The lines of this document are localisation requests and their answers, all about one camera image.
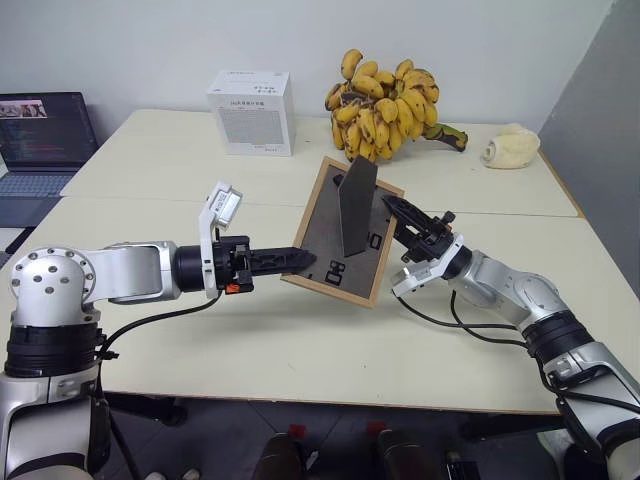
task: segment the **banana bunch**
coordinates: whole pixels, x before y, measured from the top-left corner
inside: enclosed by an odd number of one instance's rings
[[[331,87],[324,101],[333,143],[349,161],[358,155],[391,160],[408,138],[421,136],[464,151],[467,135],[438,123],[440,89],[431,73],[409,59],[388,72],[373,60],[361,64],[362,58],[356,49],[344,54],[340,72],[346,81]]]

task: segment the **robotic arm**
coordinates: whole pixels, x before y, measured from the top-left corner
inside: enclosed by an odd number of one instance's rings
[[[466,248],[462,235],[451,231],[451,212],[431,218],[404,199],[384,201],[398,219],[396,240],[408,248],[402,260],[414,262],[393,277],[393,293],[401,297],[442,278],[473,305],[517,327],[576,443],[604,454],[610,478],[640,478],[640,385],[594,341],[556,287]]]
[[[96,357],[105,335],[94,302],[157,302],[199,290],[215,299],[252,291],[253,276],[297,272],[315,261],[297,248],[252,251],[248,237],[220,237],[240,200],[218,183],[199,217],[200,245],[48,247],[15,264],[17,307],[0,374],[0,478],[91,478],[107,460],[109,410],[97,392]]]

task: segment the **floor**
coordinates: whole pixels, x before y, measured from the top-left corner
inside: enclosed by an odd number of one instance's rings
[[[437,460],[445,451],[458,451],[463,460],[477,462],[483,480],[558,478],[555,463],[533,433],[478,443],[462,440],[458,430],[469,418],[463,412],[195,399],[181,404],[188,418],[179,427],[115,414],[143,476],[159,471],[177,479],[195,467],[207,480],[251,479],[267,440],[289,431],[306,455],[318,452],[309,478],[372,479],[372,444],[376,433],[388,427],[409,432]],[[111,457],[96,478],[131,478],[113,441]]]

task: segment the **laptop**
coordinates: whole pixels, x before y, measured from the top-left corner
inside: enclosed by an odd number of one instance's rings
[[[0,227],[33,227],[98,149],[79,92],[0,94]]]

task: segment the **cardboard box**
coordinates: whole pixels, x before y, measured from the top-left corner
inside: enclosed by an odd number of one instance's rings
[[[218,74],[208,91],[227,153],[291,155],[295,140],[288,72]]]

